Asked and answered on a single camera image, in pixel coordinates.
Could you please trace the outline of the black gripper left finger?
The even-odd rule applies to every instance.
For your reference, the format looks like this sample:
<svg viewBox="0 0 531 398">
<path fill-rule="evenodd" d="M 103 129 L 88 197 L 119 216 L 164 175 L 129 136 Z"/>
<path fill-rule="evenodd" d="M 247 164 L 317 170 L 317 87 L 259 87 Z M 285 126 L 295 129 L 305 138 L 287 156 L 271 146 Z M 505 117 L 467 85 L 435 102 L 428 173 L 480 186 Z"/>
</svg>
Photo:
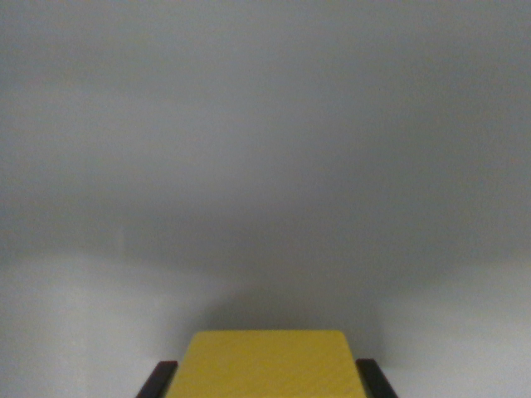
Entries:
<svg viewBox="0 0 531 398">
<path fill-rule="evenodd" d="M 164 398 L 177 369 L 177 361 L 160 361 L 140 388 L 136 398 Z"/>
</svg>

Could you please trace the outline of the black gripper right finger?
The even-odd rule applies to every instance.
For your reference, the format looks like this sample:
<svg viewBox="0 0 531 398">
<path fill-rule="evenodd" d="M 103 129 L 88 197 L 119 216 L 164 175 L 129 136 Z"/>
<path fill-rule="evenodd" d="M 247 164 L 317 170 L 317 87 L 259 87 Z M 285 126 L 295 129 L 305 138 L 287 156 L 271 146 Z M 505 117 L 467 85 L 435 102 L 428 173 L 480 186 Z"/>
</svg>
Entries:
<svg viewBox="0 0 531 398">
<path fill-rule="evenodd" d="M 366 397 L 398 398 L 391 383 L 374 359 L 359 358 L 355 361 L 355 365 L 358 369 Z"/>
</svg>

